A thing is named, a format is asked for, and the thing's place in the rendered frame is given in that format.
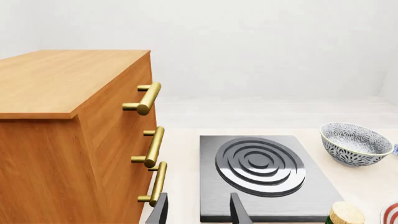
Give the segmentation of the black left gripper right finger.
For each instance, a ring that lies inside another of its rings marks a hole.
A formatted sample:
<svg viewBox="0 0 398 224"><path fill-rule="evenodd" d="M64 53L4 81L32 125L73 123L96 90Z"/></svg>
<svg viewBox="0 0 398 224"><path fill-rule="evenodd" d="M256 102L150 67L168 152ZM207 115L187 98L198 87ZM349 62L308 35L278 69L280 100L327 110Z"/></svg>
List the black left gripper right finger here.
<svg viewBox="0 0 398 224"><path fill-rule="evenodd" d="M237 193L230 194L229 210L232 224L253 224Z"/></svg>

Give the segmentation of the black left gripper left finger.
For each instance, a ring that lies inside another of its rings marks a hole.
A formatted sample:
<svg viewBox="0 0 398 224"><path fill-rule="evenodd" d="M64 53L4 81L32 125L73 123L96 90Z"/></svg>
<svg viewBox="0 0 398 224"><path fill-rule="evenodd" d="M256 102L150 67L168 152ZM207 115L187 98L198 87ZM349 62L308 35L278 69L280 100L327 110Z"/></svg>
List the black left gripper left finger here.
<svg viewBox="0 0 398 224"><path fill-rule="evenodd" d="M161 193L145 224L166 224L169 208L168 194Z"/></svg>

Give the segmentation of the flat black stove plate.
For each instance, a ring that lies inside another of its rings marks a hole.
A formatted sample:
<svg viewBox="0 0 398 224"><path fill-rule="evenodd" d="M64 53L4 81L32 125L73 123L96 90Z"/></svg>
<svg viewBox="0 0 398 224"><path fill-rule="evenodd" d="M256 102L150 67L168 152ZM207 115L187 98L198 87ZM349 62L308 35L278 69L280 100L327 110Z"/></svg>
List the flat black stove plate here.
<svg viewBox="0 0 398 224"><path fill-rule="evenodd" d="M230 222L231 194L259 223L321 223L343 200L295 136L200 136L200 221Z"/></svg>

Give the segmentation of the green bottle with cork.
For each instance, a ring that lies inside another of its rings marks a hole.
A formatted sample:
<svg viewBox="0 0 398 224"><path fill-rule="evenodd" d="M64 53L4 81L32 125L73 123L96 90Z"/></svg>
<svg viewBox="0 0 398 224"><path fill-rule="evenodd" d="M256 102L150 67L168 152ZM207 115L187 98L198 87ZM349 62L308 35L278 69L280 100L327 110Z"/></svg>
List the green bottle with cork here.
<svg viewBox="0 0 398 224"><path fill-rule="evenodd" d="M360 209L348 202L339 201L332 205L325 224L364 224L364 222L365 217Z"/></svg>

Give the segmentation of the wooden cabinet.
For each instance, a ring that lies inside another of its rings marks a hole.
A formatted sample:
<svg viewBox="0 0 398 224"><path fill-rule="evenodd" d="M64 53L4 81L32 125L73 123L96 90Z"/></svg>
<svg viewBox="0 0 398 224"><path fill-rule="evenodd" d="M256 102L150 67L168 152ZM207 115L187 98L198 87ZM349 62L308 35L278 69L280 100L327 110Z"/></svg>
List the wooden cabinet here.
<svg viewBox="0 0 398 224"><path fill-rule="evenodd" d="M151 173L148 50L40 50L0 60L0 224L138 224Z"/></svg>

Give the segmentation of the patterned grey white bowl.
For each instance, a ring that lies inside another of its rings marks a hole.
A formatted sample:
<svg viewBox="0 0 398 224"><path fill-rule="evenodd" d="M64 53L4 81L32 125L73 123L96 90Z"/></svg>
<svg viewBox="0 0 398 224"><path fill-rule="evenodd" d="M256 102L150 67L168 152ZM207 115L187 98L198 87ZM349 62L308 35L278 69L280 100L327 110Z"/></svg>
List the patterned grey white bowl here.
<svg viewBox="0 0 398 224"><path fill-rule="evenodd" d="M371 166L394 151L390 140L357 124L327 123L320 128L320 134L327 153L344 166Z"/></svg>

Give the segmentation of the plate with red rings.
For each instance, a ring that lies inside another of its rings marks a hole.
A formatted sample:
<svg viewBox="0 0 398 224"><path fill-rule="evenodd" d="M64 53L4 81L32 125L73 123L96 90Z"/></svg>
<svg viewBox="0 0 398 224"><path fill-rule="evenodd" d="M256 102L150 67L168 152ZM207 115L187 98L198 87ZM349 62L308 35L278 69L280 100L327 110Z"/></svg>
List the plate with red rings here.
<svg viewBox="0 0 398 224"><path fill-rule="evenodd" d="M381 210L380 224L398 224L398 201L389 203Z"/></svg>

